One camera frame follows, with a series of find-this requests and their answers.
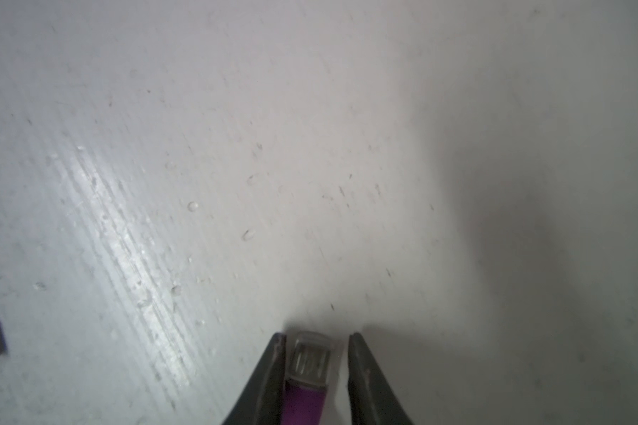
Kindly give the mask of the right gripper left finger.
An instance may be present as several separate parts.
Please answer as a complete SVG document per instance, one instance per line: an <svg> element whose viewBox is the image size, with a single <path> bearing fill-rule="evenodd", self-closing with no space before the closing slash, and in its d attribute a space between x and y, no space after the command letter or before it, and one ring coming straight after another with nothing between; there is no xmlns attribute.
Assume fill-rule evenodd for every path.
<svg viewBox="0 0 638 425"><path fill-rule="evenodd" d="M285 398L287 335L275 333L223 425L280 425Z"/></svg>

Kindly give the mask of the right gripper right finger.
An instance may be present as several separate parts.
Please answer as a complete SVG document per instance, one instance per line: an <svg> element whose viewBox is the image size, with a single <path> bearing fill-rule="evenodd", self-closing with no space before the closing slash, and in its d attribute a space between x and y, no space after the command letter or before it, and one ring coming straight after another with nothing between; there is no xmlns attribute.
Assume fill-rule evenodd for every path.
<svg viewBox="0 0 638 425"><path fill-rule="evenodd" d="M354 425L412 425L363 335L348 340L348 396Z"/></svg>

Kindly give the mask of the purple usb drive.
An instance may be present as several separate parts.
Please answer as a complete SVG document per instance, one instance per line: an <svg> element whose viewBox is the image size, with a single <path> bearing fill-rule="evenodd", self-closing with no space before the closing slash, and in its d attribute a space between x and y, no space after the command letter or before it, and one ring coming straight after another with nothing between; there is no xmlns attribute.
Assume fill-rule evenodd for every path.
<svg viewBox="0 0 638 425"><path fill-rule="evenodd" d="M319 425L328 394L326 385L303 384L288 378L281 418L282 425Z"/></svg>

